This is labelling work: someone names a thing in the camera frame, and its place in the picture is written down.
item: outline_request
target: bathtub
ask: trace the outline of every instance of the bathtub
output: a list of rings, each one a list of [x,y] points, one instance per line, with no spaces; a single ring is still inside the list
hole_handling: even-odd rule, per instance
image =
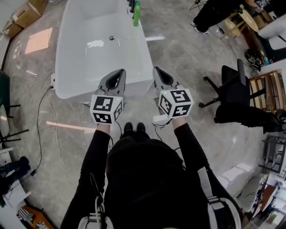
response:
[[[101,78],[121,68],[125,96],[147,92],[153,65],[141,24],[134,27],[132,16],[126,0],[67,2],[55,62],[59,98],[90,102]]]

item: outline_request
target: tile floor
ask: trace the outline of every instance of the tile floor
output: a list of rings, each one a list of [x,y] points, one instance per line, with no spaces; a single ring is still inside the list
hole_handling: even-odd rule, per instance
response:
[[[208,75],[217,85],[221,83],[221,67],[227,65],[236,69],[236,58],[227,39],[220,40],[218,27],[210,29],[204,36],[194,31],[190,22],[198,13],[198,8],[189,11],[194,0],[142,0],[141,22],[146,37],[164,36],[165,40],[150,41],[148,47],[154,66],[162,66],[174,72],[195,100],[188,123],[201,143],[216,175],[243,162],[253,167],[250,172],[240,175],[230,182],[227,189],[235,195],[257,173],[256,165],[261,159],[263,133],[261,128],[247,128],[237,123],[215,124],[213,117],[218,104],[208,108],[198,108],[199,102],[207,102],[216,96],[213,89],[203,81]],[[39,142],[36,128],[39,102],[50,84],[50,74],[55,69],[55,54],[59,28],[66,1],[56,6],[48,5],[44,15],[16,36],[8,51],[4,70],[11,77],[11,103],[21,104],[21,108],[11,110],[15,116],[11,132],[30,129],[21,136],[22,141],[10,144],[14,147],[13,158],[27,156],[32,168],[40,161]],[[50,35],[47,48],[27,51],[31,35]],[[243,58],[247,48],[242,37],[230,39],[237,57]],[[246,75],[251,76],[248,67]],[[70,100],[60,100],[54,91],[47,97],[55,110],[56,122],[75,127],[95,128],[88,107]],[[127,121],[133,124],[145,123],[147,133],[156,138],[151,120],[158,113],[153,99],[155,89],[150,88],[144,97],[126,99],[125,111],[119,123],[123,128]],[[36,175],[23,182],[32,195],[29,202],[44,211],[59,226],[65,211],[75,193],[80,175],[80,167],[91,141],[93,131],[58,127],[58,143],[64,164],[59,156],[55,122],[47,98],[43,98],[39,111],[39,132],[42,144],[42,163]],[[163,141],[172,148],[178,143],[169,125],[158,130]],[[120,135],[119,127],[112,126],[114,141]]]

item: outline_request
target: floor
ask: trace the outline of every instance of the floor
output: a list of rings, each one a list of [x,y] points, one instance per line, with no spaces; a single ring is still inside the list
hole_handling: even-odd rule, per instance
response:
[[[195,32],[190,22],[199,10],[195,8],[189,11],[193,3],[194,0],[142,0],[141,22],[146,37],[165,37],[165,40],[148,42],[153,64],[174,72],[181,83],[190,89],[195,104],[187,120],[215,174],[220,176],[242,162],[253,167],[229,183],[227,190],[235,196],[252,174],[258,172],[256,166],[261,159],[261,140],[264,138],[262,129],[247,128],[237,123],[215,124],[213,118],[218,104],[201,109],[198,103],[216,96],[202,78],[208,75],[220,85],[221,67],[227,65],[236,69],[234,53],[243,58],[247,45],[242,37],[230,38],[230,41],[219,39],[221,34],[216,26],[210,29],[209,36]],[[55,6],[49,4],[39,20],[14,38],[4,68],[11,77],[11,103],[22,105],[19,109],[11,110],[11,115],[15,116],[11,132],[29,129],[28,133],[21,135],[22,141],[9,145],[14,147],[14,159],[27,156],[33,169],[40,162],[36,127],[38,105],[50,84],[51,71],[55,69],[57,39],[65,4],[66,1]],[[33,34],[45,38],[50,36],[49,46],[28,53],[29,39]],[[248,77],[254,74],[248,67],[245,67],[245,71]],[[54,113],[44,97],[39,109],[42,162],[36,175],[26,179],[23,186],[32,192],[29,202],[44,208],[59,226],[75,193],[80,167],[94,132],[92,128],[96,125],[88,107],[70,100],[60,100],[54,91],[49,91],[47,97],[55,110],[56,122],[69,126],[58,127],[57,136],[53,126]],[[125,111],[119,118],[121,127],[127,121],[134,125],[141,121],[145,123],[150,137],[156,138],[151,124],[152,117],[158,113],[153,101],[155,97],[155,89],[150,88],[144,97],[127,98]],[[158,133],[170,147],[178,147],[171,125],[158,130]],[[119,135],[119,127],[112,126],[113,140],[117,141]],[[67,172],[59,155],[57,141]]]

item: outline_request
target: white sneaker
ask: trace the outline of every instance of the white sneaker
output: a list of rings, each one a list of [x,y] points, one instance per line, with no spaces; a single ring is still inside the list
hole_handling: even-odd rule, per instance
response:
[[[210,33],[209,33],[209,31],[206,31],[206,32],[201,32],[201,31],[199,31],[196,27],[194,27],[193,28],[196,32],[198,32],[198,33],[200,33],[200,34],[205,34],[205,35],[209,35]]]
[[[192,27],[196,27],[197,25],[192,21],[191,22]]]

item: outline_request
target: green bottle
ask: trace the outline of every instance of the green bottle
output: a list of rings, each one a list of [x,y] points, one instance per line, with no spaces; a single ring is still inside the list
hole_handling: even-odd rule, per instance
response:
[[[134,22],[133,22],[134,27],[137,27],[139,24],[140,6],[141,6],[140,2],[137,1],[134,7]]]

